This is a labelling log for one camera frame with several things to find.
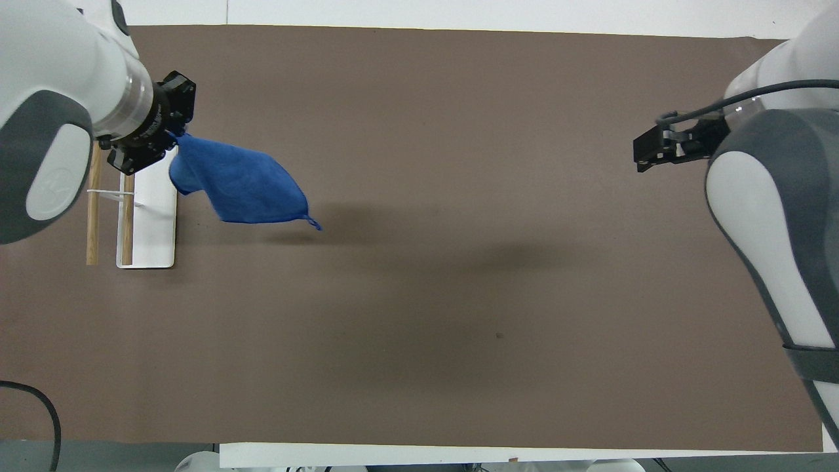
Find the wooden stick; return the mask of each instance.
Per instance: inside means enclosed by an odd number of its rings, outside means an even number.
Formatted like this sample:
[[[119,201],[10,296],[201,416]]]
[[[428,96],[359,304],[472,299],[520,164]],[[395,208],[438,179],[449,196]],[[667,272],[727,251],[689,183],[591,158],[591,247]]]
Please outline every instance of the wooden stick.
[[[134,176],[125,176],[122,191],[122,265],[133,264],[134,258]]]
[[[91,169],[87,176],[87,188],[99,190],[102,176],[102,150],[93,142]],[[87,192],[87,265],[99,264],[99,192]]]

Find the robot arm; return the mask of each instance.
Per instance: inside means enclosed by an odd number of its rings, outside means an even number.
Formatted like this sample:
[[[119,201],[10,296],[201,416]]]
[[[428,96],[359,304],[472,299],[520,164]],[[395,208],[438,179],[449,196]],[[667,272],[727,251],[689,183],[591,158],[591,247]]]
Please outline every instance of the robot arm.
[[[0,3],[0,244],[76,200],[92,147],[132,174],[163,158],[192,118],[195,83],[154,83],[116,0]]]
[[[726,97],[797,81],[702,114],[664,116],[634,142],[643,172],[710,158],[708,207],[743,259],[784,348],[839,443],[839,3],[731,83]],[[800,82],[822,79],[823,82]]]

